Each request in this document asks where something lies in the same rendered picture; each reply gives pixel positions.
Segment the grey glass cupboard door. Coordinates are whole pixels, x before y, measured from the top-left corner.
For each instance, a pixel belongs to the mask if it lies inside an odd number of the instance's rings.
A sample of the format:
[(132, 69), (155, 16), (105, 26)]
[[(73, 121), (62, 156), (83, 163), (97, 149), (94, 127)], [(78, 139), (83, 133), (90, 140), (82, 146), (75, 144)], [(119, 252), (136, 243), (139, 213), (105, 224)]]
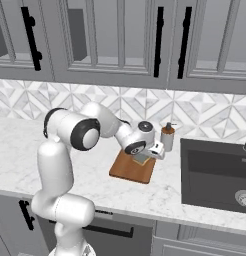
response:
[[(185, 8), (192, 7), (178, 79)], [(176, 0), (168, 88), (246, 95), (246, 0)]]
[[(174, 0), (43, 0), (57, 82), (164, 89)], [(157, 8), (164, 7), (159, 77)]]
[[(34, 69), (22, 7), (29, 9), (36, 22), (33, 32), (42, 53), (40, 71)], [(0, 79), (54, 80), (41, 0), (0, 0)]]

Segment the grey-green sponge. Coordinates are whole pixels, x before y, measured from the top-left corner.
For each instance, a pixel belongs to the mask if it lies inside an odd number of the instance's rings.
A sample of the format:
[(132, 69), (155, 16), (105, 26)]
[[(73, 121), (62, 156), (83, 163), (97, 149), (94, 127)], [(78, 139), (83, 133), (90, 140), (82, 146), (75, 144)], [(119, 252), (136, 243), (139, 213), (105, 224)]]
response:
[(150, 157), (144, 154), (136, 154), (133, 156), (133, 161), (141, 166), (143, 166), (149, 159)]

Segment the brown wooden cutting board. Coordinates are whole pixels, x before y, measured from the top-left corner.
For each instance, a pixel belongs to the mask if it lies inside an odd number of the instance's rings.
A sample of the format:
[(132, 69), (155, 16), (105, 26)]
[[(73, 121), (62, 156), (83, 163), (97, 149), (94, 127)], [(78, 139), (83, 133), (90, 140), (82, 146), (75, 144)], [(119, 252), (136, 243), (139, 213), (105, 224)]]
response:
[(148, 184), (155, 163), (155, 158), (148, 158), (140, 164), (133, 159), (132, 155), (128, 155), (121, 150), (109, 171), (109, 175), (133, 182)]

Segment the grey soap dispenser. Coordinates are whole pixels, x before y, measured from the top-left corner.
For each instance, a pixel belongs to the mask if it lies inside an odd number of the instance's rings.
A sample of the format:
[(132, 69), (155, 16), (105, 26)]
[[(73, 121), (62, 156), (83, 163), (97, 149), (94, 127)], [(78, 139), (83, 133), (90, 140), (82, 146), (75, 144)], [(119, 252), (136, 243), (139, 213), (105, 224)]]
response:
[(160, 140), (164, 145), (164, 149), (166, 152), (170, 152), (173, 147), (175, 129), (173, 128), (173, 124), (168, 122), (162, 129), (161, 129), (161, 136)]

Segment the grey dishwasher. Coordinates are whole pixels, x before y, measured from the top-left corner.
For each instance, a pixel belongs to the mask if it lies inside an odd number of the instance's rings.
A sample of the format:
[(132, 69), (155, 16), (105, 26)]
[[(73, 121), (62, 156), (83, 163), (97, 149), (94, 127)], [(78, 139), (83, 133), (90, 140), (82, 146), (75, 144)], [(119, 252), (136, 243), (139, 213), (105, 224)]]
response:
[(38, 218), (50, 254), (56, 248), (66, 253), (78, 252), (82, 248), (82, 238), (94, 249), (96, 256), (150, 256), (154, 222), (141, 217), (133, 217), (103, 210), (96, 210), (89, 224), (110, 229), (129, 231), (134, 227), (132, 238), (104, 234), (90, 230), (74, 230), (65, 235), (66, 228), (52, 220)]

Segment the grey panelled cupboard front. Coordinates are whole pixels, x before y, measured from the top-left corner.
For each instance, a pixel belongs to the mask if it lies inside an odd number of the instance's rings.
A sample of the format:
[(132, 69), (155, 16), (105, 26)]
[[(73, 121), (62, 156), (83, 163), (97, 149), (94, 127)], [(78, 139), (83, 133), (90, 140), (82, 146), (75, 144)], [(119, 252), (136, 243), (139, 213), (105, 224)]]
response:
[(151, 256), (246, 256), (246, 235), (157, 221)]

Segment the black sink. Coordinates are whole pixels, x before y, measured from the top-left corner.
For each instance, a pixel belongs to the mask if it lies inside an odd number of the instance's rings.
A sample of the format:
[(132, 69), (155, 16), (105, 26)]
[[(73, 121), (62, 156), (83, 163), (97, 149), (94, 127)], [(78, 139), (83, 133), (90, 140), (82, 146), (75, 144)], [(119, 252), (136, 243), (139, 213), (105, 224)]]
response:
[(183, 204), (246, 213), (246, 151), (241, 144), (180, 139)]

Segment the grey base cupboard door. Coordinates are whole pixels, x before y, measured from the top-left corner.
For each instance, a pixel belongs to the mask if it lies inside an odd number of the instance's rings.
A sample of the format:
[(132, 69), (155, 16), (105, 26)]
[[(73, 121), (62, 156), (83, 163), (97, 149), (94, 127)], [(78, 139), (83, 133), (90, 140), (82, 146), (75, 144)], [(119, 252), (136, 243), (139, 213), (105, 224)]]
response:
[[(35, 218), (31, 231), (18, 202), (29, 202), (28, 212)], [(31, 210), (31, 199), (0, 190), (0, 233), (12, 256), (47, 256), (49, 250), (41, 232), (38, 218)]]

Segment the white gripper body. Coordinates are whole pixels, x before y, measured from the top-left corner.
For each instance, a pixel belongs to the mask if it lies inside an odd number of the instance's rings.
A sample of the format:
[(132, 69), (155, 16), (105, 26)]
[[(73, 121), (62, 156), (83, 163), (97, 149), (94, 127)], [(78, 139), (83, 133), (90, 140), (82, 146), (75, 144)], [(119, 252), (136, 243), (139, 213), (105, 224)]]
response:
[(161, 152), (157, 152), (154, 150), (148, 150), (149, 156), (152, 158), (156, 158), (159, 160), (163, 160), (165, 157), (165, 152), (162, 150)]

